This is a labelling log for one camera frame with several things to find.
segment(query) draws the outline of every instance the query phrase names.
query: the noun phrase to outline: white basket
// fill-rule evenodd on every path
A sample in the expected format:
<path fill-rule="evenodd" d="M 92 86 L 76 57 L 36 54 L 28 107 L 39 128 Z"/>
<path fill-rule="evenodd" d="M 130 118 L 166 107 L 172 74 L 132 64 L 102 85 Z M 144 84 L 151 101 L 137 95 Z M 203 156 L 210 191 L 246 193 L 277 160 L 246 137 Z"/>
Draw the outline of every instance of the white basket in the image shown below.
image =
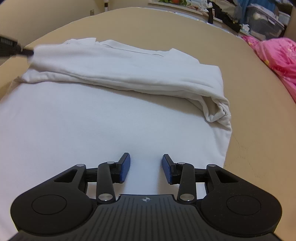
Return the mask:
<path fill-rule="evenodd" d="M 290 21 L 290 15 L 279 11 L 279 21 L 283 25 L 287 26 L 289 24 L 289 21 Z"/>

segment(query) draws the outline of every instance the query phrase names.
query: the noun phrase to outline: white cloth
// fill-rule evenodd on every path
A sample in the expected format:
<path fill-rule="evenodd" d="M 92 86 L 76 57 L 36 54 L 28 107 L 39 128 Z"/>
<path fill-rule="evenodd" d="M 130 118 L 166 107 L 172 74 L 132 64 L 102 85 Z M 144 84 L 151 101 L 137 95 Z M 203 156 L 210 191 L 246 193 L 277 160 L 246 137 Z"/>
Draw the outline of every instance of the white cloth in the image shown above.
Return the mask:
<path fill-rule="evenodd" d="M 93 168 L 129 152 L 131 167 L 125 183 L 114 185 L 116 195 L 176 195 L 178 185 L 167 184 L 161 168 L 165 153 L 196 168 L 224 164 L 231 126 L 218 67 L 174 49 L 67 43 L 38 46 L 22 77 L 28 83 L 0 102 L 0 240 L 16 232 L 13 200 L 77 163 Z M 197 194 L 204 196 L 203 185 Z"/>

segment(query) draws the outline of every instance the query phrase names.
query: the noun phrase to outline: fabric fold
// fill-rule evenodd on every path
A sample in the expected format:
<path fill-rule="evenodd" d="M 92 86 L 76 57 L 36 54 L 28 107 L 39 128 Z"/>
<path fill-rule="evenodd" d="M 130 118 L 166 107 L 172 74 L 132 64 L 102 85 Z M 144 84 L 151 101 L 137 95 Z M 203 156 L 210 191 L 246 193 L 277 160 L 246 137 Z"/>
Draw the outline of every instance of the fabric fold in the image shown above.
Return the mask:
<path fill-rule="evenodd" d="M 37 46 L 29 61 L 24 82 L 75 82 L 186 98 L 208 122 L 217 121 L 231 131 L 219 67 L 200 64 L 176 49 L 153 51 L 113 40 L 71 39 Z"/>

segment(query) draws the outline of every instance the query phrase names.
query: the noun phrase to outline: crosshair logo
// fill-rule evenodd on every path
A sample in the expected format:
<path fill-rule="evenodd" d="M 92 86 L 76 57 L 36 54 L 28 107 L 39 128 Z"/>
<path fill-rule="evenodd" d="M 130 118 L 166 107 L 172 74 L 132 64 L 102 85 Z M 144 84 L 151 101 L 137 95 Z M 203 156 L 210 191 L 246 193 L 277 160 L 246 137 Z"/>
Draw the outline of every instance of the crosshair logo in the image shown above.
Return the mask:
<path fill-rule="evenodd" d="M 143 202 L 149 202 L 150 200 L 152 200 L 151 198 L 148 197 L 144 197 L 141 199 Z"/>

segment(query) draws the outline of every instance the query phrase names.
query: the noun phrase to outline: bed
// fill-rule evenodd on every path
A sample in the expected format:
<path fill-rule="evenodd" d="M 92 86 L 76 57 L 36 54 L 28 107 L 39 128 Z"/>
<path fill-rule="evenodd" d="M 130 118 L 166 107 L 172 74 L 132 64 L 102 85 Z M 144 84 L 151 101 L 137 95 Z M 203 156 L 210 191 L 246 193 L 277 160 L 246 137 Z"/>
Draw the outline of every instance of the bed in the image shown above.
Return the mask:
<path fill-rule="evenodd" d="M 295 103 L 247 43 L 221 29 L 171 12 L 124 8 L 72 22 L 29 47 L 87 37 L 96 37 L 97 41 L 112 39 L 148 50 L 175 48 L 202 64 L 219 66 L 224 94 L 230 101 L 233 129 L 224 168 L 280 201 L 283 216 L 276 234 L 283 240 L 295 240 Z M 0 66 L 1 97 L 11 81 L 27 68 L 22 57 L 11 58 Z M 13 174 L 15 183 L 22 182 L 17 180 L 21 171 L 6 170 Z"/>

